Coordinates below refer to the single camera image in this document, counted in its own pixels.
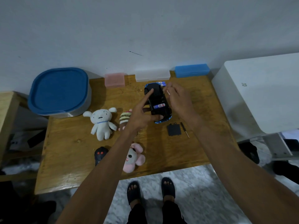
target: blue lid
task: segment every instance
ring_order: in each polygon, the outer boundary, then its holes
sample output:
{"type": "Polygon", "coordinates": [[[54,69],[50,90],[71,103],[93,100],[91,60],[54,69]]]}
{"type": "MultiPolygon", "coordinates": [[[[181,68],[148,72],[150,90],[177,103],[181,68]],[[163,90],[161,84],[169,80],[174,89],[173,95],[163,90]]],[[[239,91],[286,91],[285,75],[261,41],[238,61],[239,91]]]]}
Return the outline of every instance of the blue lid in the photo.
{"type": "Polygon", "coordinates": [[[33,81],[28,107],[39,115],[70,112],[84,104],[87,92],[88,76],[82,69],[50,69],[33,81]]]}
{"type": "Polygon", "coordinates": [[[210,68],[207,64],[196,64],[176,66],[174,71],[176,73],[177,78],[183,78],[189,76],[207,75],[210,71],[210,68]]]}

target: wall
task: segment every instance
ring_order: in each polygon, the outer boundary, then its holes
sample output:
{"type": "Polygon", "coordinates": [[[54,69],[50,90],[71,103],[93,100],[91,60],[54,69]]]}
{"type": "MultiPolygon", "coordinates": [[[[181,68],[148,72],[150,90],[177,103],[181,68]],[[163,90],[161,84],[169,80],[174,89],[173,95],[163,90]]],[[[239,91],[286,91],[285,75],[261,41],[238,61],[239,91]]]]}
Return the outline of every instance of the wall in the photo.
{"type": "Polygon", "coordinates": [[[1,0],[0,90],[28,94],[56,67],[91,77],[197,63],[216,71],[299,52],[298,9],[298,0],[1,0]]]}

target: pink plush ear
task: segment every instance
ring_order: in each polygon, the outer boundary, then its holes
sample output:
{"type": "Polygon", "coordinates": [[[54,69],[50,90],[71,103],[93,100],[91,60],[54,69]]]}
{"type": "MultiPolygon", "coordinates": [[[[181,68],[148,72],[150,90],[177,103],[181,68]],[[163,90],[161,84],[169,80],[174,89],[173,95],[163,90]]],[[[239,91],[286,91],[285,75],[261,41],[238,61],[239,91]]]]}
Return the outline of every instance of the pink plush ear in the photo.
{"type": "Polygon", "coordinates": [[[145,156],[142,154],[137,155],[136,165],[141,166],[145,162],[145,156]]]}
{"type": "Polygon", "coordinates": [[[136,153],[137,154],[140,154],[143,152],[143,148],[141,147],[140,144],[137,144],[137,143],[133,143],[131,144],[131,147],[134,148],[136,150],[136,153]]]}
{"type": "Polygon", "coordinates": [[[132,163],[132,164],[125,164],[123,166],[123,171],[126,172],[126,173],[131,173],[134,169],[135,169],[135,164],[134,163],[132,163]]]}

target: hand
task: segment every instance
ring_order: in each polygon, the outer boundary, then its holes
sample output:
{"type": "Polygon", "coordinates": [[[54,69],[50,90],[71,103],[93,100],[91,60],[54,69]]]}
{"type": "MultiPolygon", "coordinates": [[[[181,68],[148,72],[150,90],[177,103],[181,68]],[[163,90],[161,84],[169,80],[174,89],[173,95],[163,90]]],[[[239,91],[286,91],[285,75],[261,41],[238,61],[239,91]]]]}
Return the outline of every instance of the hand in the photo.
{"type": "Polygon", "coordinates": [[[129,128],[133,131],[139,131],[142,128],[145,128],[150,121],[158,121],[163,119],[162,115],[146,115],[144,112],[149,111],[149,109],[144,108],[145,103],[148,98],[154,92],[154,89],[151,89],[142,99],[141,101],[133,108],[132,115],[128,121],[125,129],[129,128]]]}
{"type": "Polygon", "coordinates": [[[169,82],[167,86],[164,87],[163,92],[169,95],[172,109],[174,109],[183,120],[189,122],[194,115],[197,115],[192,105],[189,92],[182,86],[169,82]]]}

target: pink and white plush toy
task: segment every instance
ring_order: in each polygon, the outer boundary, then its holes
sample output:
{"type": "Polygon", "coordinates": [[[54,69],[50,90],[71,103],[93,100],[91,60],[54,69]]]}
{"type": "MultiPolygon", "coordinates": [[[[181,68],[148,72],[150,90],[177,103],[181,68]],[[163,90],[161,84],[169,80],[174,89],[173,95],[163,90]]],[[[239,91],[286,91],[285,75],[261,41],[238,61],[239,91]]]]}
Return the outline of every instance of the pink and white plush toy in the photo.
{"type": "Polygon", "coordinates": [[[123,171],[126,173],[131,173],[135,169],[135,165],[141,166],[145,162],[145,156],[141,153],[143,148],[140,144],[133,143],[130,146],[125,165],[123,166],[123,171]]]}
{"type": "Polygon", "coordinates": [[[110,128],[114,131],[117,130],[117,126],[109,122],[112,118],[112,112],[117,112],[116,108],[112,107],[109,110],[99,109],[94,111],[93,113],[89,111],[83,113],[84,117],[90,117],[90,120],[94,124],[91,134],[95,134],[96,132],[97,139],[99,141],[104,140],[104,138],[106,140],[109,139],[110,134],[112,133],[110,128]]]}

